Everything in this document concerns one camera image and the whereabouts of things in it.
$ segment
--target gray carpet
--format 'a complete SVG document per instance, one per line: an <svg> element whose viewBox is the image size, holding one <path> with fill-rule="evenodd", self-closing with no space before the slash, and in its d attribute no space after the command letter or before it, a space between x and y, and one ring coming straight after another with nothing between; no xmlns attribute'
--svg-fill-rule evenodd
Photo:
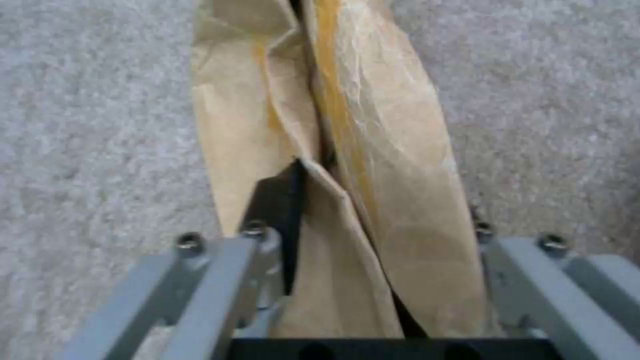
<svg viewBox="0 0 640 360"><path fill-rule="evenodd" d="M503 235L640 263L640 3L396 1L468 197Z"/></svg>
<svg viewBox="0 0 640 360"><path fill-rule="evenodd" d="M0 359L49 359L142 254L214 211L191 1L0 4Z"/></svg>
<svg viewBox="0 0 640 360"><path fill-rule="evenodd" d="M215 234L192 1L0 1L0 358L48 359L141 254ZM640 6L397 0L503 234L640 255ZM162 336L143 349L151 358Z"/></svg>

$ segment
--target metal frame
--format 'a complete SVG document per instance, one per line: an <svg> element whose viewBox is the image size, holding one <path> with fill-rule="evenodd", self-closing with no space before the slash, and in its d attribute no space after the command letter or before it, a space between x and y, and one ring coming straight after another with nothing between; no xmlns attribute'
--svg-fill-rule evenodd
<svg viewBox="0 0 640 360"><path fill-rule="evenodd" d="M534 240L495 240L483 256L493 305L511 334L546 336L566 359L631 360L640 355L633 337ZM574 275L580 274L577 259L571 260ZM640 279L637 270L627 275ZM608 277L598 282L613 286Z"/></svg>
<svg viewBox="0 0 640 360"><path fill-rule="evenodd" d="M234 336L266 337L284 303L279 234L188 241L144 257L58 359L131 358L159 323L176 325L162 359L221 359Z"/></svg>

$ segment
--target hex bolt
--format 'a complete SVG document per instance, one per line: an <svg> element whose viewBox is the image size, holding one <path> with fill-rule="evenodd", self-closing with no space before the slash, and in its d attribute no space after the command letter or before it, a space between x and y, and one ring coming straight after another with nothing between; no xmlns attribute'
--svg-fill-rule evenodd
<svg viewBox="0 0 640 360"><path fill-rule="evenodd" d="M184 258L193 258L204 251L204 238L200 233L184 233L175 240L178 254Z"/></svg>
<svg viewBox="0 0 640 360"><path fill-rule="evenodd" d="M559 235L543 233L538 237L538 246L542 251L554 258L561 258L569 252L570 247L567 241Z"/></svg>
<svg viewBox="0 0 640 360"><path fill-rule="evenodd" d="M257 240L264 240L267 235L267 224L262 220L251 220L244 226L242 234Z"/></svg>

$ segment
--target crumpled paper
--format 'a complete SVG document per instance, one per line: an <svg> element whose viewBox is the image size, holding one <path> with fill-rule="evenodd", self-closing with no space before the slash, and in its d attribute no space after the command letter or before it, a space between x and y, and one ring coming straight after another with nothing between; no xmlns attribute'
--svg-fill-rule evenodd
<svg viewBox="0 0 640 360"><path fill-rule="evenodd" d="M482 336L483 276L437 94L377 0L201 0L192 94L225 235L256 181L309 176L274 336Z"/></svg>

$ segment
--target yellow stain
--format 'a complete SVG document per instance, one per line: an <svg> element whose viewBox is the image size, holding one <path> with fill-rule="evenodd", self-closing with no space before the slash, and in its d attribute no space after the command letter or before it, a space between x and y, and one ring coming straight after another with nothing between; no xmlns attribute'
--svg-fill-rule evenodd
<svg viewBox="0 0 640 360"><path fill-rule="evenodd" d="M253 45L253 57L258 63L260 68L260 78L267 92L267 127L271 130L278 132L278 134L284 134L282 124L278 119L278 114L273 106L273 100L271 98L271 92L269 91L269 79L267 77L267 41L265 38L256 38Z"/></svg>
<svg viewBox="0 0 640 360"><path fill-rule="evenodd" d="M374 236L378 224L377 204L367 172L365 152L358 135L354 132L355 124L349 112L347 99L340 89L335 62L335 35L341 0L315 0L314 5L317 17L316 63L322 79L320 104L329 120L336 151L346 162L346 175L355 181L355 190L364 204L367 213L365 220L370 222L366 224L369 226L370 235Z"/></svg>

